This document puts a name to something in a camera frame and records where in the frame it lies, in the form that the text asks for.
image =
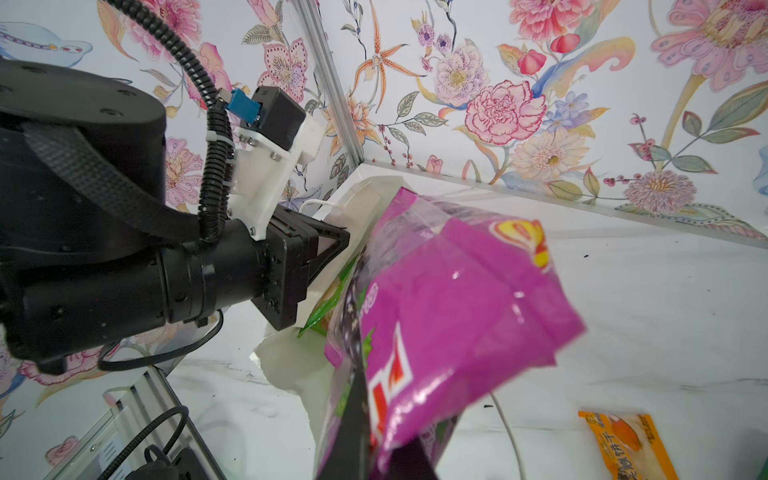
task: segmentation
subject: blue connector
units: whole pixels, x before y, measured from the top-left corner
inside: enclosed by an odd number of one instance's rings
[[[227,110],[245,120],[245,123],[252,124],[259,117],[261,104],[248,98],[244,91],[235,88],[232,90],[232,99],[227,105]]]

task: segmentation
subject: orange snack package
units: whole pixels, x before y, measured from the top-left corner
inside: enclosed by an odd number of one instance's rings
[[[650,415],[579,412],[598,439],[614,480],[677,480]]]

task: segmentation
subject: purple plastic packaging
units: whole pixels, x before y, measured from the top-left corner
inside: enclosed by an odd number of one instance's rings
[[[349,358],[361,355],[371,478],[416,436],[436,464],[466,406],[530,367],[554,365],[555,352],[584,332],[538,221],[405,189],[373,229],[344,299],[328,331],[337,370],[318,458],[322,465],[346,405]]]

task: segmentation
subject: white cable tie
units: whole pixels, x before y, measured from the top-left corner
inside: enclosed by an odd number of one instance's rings
[[[213,130],[205,132],[205,141],[222,141],[225,144],[232,145],[232,148],[235,148],[235,142],[233,142],[231,138],[224,137],[222,134],[219,134],[219,132]]]
[[[306,207],[308,205],[315,205],[315,204],[328,205],[329,207],[336,207],[339,210],[341,210],[342,212],[344,211],[344,209],[341,207],[341,205],[339,205],[336,202],[329,202],[328,200],[316,200],[314,198],[310,198],[309,200],[307,200],[303,204],[301,204],[301,207],[299,207],[299,213],[303,214],[304,213],[304,207]]]

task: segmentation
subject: floral wall panel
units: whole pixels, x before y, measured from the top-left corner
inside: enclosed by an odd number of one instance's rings
[[[366,161],[766,238],[768,2],[321,11]]]
[[[250,92],[277,85],[323,126],[326,93],[293,4],[268,0],[147,0],[195,51],[222,88]],[[56,45],[43,50],[25,45]],[[72,67],[130,83],[161,101],[167,112],[167,203],[195,212],[206,150],[200,96],[159,44],[103,2],[61,0],[0,2],[0,55]],[[297,170],[283,202],[298,208],[307,198],[328,197],[354,168],[330,135],[317,160]],[[171,351],[200,332],[167,326],[126,339],[113,360]],[[13,359],[0,339],[0,478],[43,478],[106,413],[140,371],[107,375],[90,349],[69,357],[63,376],[40,374]]]

